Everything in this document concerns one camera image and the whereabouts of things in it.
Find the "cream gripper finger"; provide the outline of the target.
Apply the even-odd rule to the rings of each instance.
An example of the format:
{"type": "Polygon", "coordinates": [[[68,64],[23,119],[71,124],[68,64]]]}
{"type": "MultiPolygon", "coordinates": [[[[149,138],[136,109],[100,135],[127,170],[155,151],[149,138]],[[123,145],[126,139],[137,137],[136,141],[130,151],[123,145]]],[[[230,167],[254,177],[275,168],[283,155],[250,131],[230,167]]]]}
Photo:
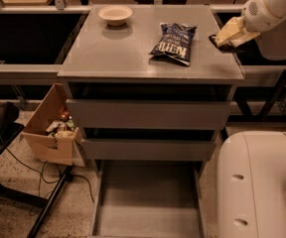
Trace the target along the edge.
{"type": "Polygon", "coordinates": [[[237,48],[259,36],[258,32],[236,32],[228,41],[233,47],[237,48]]]}
{"type": "Polygon", "coordinates": [[[236,32],[245,32],[244,17],[232,17],[215,35],[219,46],[229,44],[230,37],[236,32]]]}

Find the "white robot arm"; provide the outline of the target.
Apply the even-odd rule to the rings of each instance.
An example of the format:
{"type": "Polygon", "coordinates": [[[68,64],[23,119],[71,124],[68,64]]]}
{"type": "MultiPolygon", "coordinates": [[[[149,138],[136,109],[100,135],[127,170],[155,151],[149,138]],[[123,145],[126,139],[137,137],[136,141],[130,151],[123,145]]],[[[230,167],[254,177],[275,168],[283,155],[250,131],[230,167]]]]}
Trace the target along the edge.
{"type": "MultiPolygon", "coordinates": [[[[211,37],[236,48],[286,19],[286,0],[249,0],[211,37]]],[[[286,132],[229,136],[217,159],[218,238],[286,238],[286,132]]]]}

